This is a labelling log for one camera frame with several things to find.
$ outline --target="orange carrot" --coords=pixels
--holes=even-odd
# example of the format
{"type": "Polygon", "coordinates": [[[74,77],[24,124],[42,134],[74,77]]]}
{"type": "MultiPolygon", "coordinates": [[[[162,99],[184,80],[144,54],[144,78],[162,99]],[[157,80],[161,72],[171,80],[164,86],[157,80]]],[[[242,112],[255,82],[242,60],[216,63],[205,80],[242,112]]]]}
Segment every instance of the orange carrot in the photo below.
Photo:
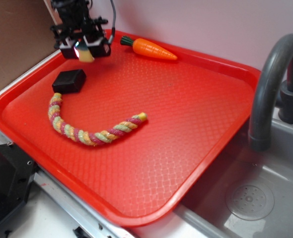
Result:
{"type": "Polygon", "coordinates": [[[145,39],[138,38],[136,40],[132,40],[129,36],[123,36],[121,38],[120,44],[125,46],[132,46],[133,51],[139,55],[164,60],[177,60],[177,57],[171,52],[145,39]]]}

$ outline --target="twisted rope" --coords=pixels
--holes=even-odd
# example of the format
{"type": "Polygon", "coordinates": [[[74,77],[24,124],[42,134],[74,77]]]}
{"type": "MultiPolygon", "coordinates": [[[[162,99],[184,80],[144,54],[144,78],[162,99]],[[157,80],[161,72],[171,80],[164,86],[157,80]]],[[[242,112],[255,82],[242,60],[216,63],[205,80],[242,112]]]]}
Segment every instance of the twisted rope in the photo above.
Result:
{"type": "Polygon", "coordinates": [[[90,133],[67,124],[61,118],[60,112],[62,102],[63,99],[60,93],[55,93],[49,102],[48,118],[53,128],[67,138],[85,145],[97,146],[111,143],[131,132],[133,129],[138,128],[143,121],[147,120],[147,115],[145,113],[140,113],[115,125],[112,129],[90,133]]]}

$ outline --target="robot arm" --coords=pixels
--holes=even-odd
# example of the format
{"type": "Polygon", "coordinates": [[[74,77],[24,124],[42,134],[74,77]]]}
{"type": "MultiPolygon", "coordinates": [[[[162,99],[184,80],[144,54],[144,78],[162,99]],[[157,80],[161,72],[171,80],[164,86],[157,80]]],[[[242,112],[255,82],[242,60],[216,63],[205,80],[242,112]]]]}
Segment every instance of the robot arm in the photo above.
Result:
{"type": "Polygon", "coordinates": [[[58,12],[63,22],[50,28],[56,40],[54,47],[60,49],[65,58],[77,59],[74,47],[79,41],[85,41],[93,57],[105,57],[111,54],[110,45],[115,35],[116,11],[113,1],[110,1],[114,19],[112,35],[108,40],[101,26],[107,24],[108,20],[101,17],[91,19],[88,0],[51,0],[52,8],[58,12]]]}

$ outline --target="sink drain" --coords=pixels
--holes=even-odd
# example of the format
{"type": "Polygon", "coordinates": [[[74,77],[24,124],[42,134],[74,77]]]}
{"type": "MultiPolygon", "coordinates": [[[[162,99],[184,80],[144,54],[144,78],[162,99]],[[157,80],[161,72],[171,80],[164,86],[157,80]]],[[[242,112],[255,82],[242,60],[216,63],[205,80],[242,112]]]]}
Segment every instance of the sink drain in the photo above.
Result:
{"type": "Polygon", "coordinates": [[[237,217],[255,221],[266,217],[274,207],[271,190],[257,180],[234,183],[226,192],[226,204],[237,217]]]}

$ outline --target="black box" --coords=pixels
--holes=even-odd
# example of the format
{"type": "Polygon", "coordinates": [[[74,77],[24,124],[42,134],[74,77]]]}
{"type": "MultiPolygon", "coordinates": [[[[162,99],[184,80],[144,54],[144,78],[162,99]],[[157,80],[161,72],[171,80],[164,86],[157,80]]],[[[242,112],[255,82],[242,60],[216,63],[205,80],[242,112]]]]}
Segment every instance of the black box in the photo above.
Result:
{"type": "Polygon", "coordinates": [[[60,72],[52,87],[55,93],[79,92],[85,83],[86,74],[82,69],[60,72]]]}

